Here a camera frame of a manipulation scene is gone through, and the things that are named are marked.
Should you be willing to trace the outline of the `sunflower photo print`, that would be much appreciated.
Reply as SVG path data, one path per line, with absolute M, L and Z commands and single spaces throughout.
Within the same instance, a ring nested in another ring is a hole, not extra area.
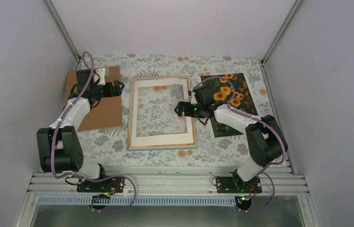
M 233 108 L 248 114 L 258 115 L 243 73 L 218 75 L 217 78 L 205 81 L 203 85 L 206 86 L 213 100 L 222 101 L 225 104 L 233 97 L 230 102 Z M 210 135 L 214 138 L 242 135 L 238 130 L 218 123 L 214 119 L 211 120 L 209 127 Z

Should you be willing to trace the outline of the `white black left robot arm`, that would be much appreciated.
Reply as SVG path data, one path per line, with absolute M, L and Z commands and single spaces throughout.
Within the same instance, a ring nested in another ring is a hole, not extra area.
M 74 176 L 89 180 L 97 192 L 108 185 L 101 164 L 84 158 L 78 132 L 123 125 L 118 66 L 71 71 L 66 77 L 65 107 L 58 119 L 37 131 L 41 169 L 57 179 Z

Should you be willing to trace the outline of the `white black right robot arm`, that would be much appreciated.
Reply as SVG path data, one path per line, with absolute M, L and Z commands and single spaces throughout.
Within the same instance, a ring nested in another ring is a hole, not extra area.
M 195 102 L 180 101 L 174 109 L 178 116 L 198 119 L 203 125 L 210 119 L 216 120 L 246 135 L 250 157 L 232 176 L 237 192 L 245 192 L 259 174 L 275 165 L 274 160 L 279 157 L 285 160 L 288 145 L 273 116 L 260 118 L 233 108 L 226 101 L 216 101 L 204 85 L 189 94 L 194 96 Z

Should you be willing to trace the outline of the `brown cardboard backing board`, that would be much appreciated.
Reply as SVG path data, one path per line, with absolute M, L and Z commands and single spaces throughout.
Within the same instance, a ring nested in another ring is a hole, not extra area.
M 109 69 L 109 76 L 106 82 L 115 80 L 121 81 L 120 67 L 112 66 Z M 77 83 L 76 71 L 69 71 L 66 76 L 65 105 L 67 104 L 71 88 Z M 77 132 L 116 127 L 122 125 L 121 96 L 104 97 L 96 108 L 91 110 L 83 119 Z

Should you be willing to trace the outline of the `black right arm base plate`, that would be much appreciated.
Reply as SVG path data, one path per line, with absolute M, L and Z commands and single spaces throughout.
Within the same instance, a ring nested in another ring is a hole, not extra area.
M 247 182 L 242 179 L 233 177 L 216 176 L 214 185 L 217 192 L 222 194 L 228 193 L 262 193 L 260 178 L 253 177 Z

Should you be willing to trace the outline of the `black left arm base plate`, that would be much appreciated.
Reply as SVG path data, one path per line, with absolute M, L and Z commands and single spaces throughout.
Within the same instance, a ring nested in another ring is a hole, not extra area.
M 77 185 L 77 192 L 117 193 L 123 192 L 125 185 L 124 177 L 112 177 L 101 182 L 80 180 Z

